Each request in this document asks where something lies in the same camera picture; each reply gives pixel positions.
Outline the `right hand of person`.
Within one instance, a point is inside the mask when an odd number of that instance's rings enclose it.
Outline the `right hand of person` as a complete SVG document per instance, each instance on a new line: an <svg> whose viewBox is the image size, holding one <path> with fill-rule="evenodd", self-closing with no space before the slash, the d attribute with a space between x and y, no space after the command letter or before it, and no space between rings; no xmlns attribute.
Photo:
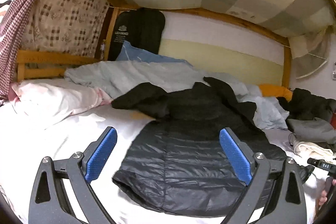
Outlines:
<svg viewBox="0 0 336 224"><path fill-rule="evenodd" d="M335 178L333 177L328 177L325 181L325 186L318 198L318 208L320 208L324 203L327 202L327 195L331 189L332 186L335 186Z"/></svg>

